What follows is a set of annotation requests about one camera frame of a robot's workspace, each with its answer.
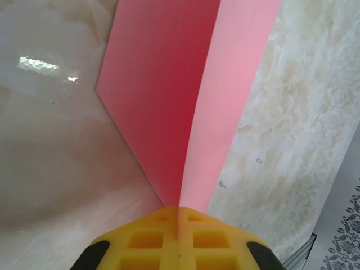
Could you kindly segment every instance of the patterned fabric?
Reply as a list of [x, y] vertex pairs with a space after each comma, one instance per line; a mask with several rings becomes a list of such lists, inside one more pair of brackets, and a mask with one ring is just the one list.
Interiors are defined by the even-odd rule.
[[354, 270], [360, 269], [360, 186], [352, 196], [351, 207], [347, 207], [348, 215], [341, 220], [342, 227], [337, 229], [333, 247], [328, 250], [331, 255], [325, 256], [326, 267], [320, 270]]

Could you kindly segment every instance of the yellow plastic object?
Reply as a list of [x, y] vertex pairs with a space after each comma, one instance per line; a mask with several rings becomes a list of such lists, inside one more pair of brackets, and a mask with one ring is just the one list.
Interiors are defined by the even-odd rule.
[[72, 270], [282, 269], [276, 257], [277, 268], [267, 268], [274, 257], [250, 233], [190, 208], [166, 207], [96, 238]]

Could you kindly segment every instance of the beige marble pattern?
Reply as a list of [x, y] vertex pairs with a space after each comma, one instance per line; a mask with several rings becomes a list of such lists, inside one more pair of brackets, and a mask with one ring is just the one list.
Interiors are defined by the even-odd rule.
[[285, 260], [360, 120], [360, 1], [283, 0], [208, 213]]
[[95, 93], [115, 1], [0, 0], [0, 269], [70, 269], [162, 207]]

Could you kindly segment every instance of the pink origami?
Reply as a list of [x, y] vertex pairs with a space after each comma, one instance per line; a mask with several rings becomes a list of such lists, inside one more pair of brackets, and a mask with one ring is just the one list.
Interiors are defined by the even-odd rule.
[[206, 211], [280, 0], [119, 0], [97, 92], [165, 206]]

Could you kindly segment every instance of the marble background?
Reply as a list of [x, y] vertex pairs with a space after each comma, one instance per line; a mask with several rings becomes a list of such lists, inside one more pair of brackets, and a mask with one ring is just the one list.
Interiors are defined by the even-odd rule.
[[[95, 93], [116, 0], [0, 0], [0, 268], [69, 269], [162, 206]], [[360, 119], [360, 2], [283, 0], [209, 214], [284, 259]]]
[[360, 1], [283, 0], [208, 213], [285, 260], [311, 235], [360, 120]]

